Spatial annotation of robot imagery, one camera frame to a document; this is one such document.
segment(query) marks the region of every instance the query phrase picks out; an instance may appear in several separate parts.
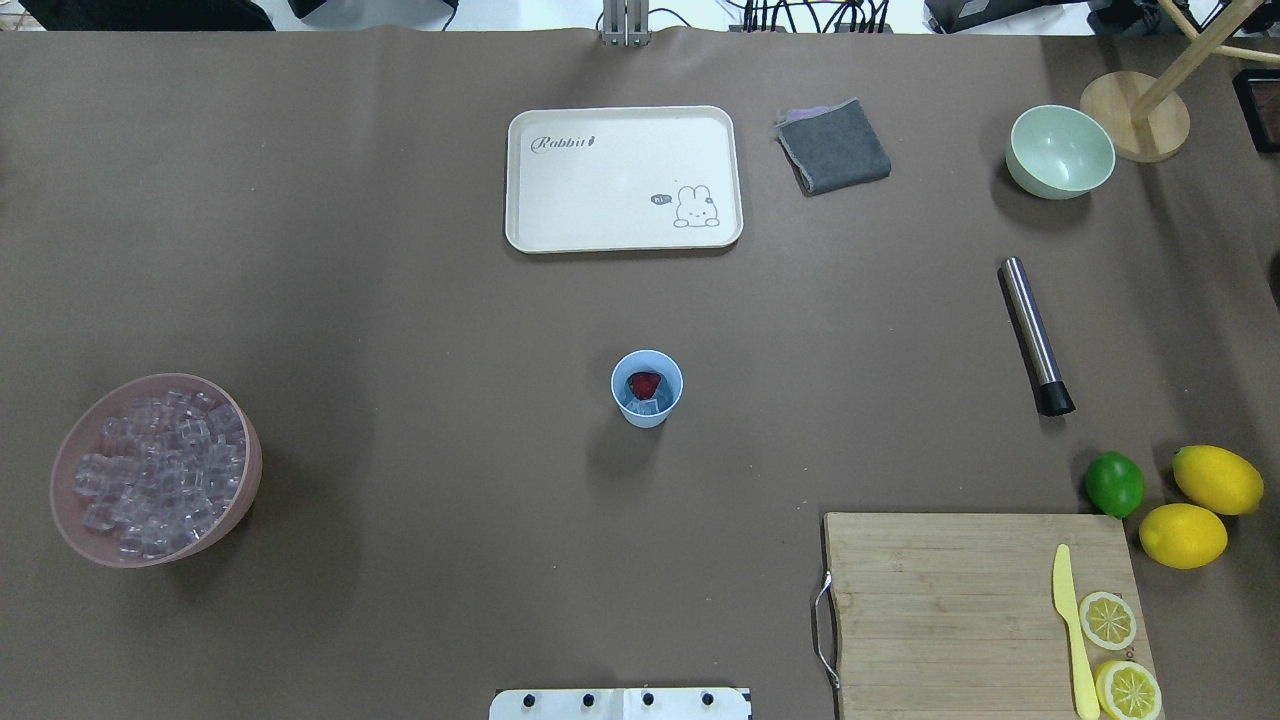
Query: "bowl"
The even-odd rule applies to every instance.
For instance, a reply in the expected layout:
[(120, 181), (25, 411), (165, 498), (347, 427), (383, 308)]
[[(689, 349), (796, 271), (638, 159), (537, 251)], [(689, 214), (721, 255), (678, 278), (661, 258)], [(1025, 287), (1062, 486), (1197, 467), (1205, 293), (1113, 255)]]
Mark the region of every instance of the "bowl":
[(1005, 164), (1027, 192), (1068, 200), (1111, 177), (1116, 150), (1093, 118), (1074, 108), (1038, 105), (1014, 122)]
[[(188, 395), (204, 392), (218, 401), (218, 405), (227, 404), (236, 410), (244, 428), (244, 470), (227, 510), (198, 539), (180, 550), (150, 560), (125, 559), (119, 552), (118, 532), (102, 533), (84, 527), (83, 519), (88, 502), (74, 491), (76, 470), (84, 455), (99, 451), (102, 423), (108, 418), (125, 416), (129, 401), (134, 397), (164, 396), (169, 389), (178, 389)], [(261, 475), (262, 452), (257, 432), (232, 396), (204, 378), (165, 373), (147, 375), (113, 389), (81, 416), (76, 427), (67, 434), (61, 447), (58, 448), (58, 457), (54, 460), (54, 469), (49, 479), (49, 503), (58, 532), (76, 552), (108, 568), (146, 568), (189, 557), (221, 539), (239, 523), (250, 505), (253, 503)]]

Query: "blue cup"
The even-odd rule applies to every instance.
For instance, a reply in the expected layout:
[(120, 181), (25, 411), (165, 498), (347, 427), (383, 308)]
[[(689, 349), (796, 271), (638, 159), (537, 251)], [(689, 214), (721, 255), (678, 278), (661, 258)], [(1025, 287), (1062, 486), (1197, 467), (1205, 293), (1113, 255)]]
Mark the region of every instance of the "blue cup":
[[(641, 404), (636, 402), (635, 395), (627, 386), (627, 380), (636, 373), (662, 375), (658, 392), (653, 397), (657, 401), (655, 406), (641, 407)], [(685, 391), (685, 377), (680, 373), (680, 365), (657, 350), (636, 350), (618, 360), (609, 382), (613, 387), (613, 401), (622, 411), (622, 416), (637, 428), (660, 425), (680, 402), (680, 396)]]

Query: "yellow lemon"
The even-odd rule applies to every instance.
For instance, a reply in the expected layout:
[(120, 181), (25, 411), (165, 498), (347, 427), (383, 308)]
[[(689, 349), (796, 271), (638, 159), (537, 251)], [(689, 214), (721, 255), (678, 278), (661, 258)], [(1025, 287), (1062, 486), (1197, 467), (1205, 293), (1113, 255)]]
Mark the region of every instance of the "yellow lemon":
[(1107, 660), (1094, 682), (1098, 702), (1115, 720), (1152, 720), (1164, 705), (1156, 676), (1137, 662)]
[(1217, 560), (1226, 550), (1222, 520), (1198, 505), (1161, 505), (1142, 519), (1138, 539), (1152, 560), (1190, 570)]
[(1212, 445), (1189, 445), (1174, 454), (1174, 480), (1219, 515), (1248, 515), (1262, 501), (1262, 475), (1249, 461)]
[(1138, 618), (1123, 597), (1092, 592), (1080, 601), (1080, 629), (1103, 650), (1124, 650), (1138, 637)]

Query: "wooden cutting board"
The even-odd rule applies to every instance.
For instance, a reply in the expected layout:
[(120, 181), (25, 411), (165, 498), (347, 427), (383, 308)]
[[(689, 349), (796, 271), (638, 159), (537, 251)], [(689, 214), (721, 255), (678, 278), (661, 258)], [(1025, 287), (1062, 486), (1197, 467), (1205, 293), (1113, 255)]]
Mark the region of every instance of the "wooden cutting board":
[(1129, 651), (1085, 639), (1092, 667), (1129, 659), (1160, 678), (1114, 518), (828, 512), (824, 525), (844, 719), (1076, 717), (1053, 611), (1059, 543), (1071, 547), (1076, 600), (1114, 592), (1138, 616)]

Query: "strawberry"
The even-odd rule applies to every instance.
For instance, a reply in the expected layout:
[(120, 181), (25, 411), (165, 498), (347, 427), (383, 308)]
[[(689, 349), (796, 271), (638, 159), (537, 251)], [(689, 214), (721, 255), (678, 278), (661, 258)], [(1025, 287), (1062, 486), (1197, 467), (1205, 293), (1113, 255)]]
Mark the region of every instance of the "strawberry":
[(662, 375), (658, 373), (635, 373), (627, 378), (627, 387), (631, 388), (631, 393), (636, 396), (637, 400), (649, 400), (655, 392), (658, 392), (658, 383), (662, 382)]

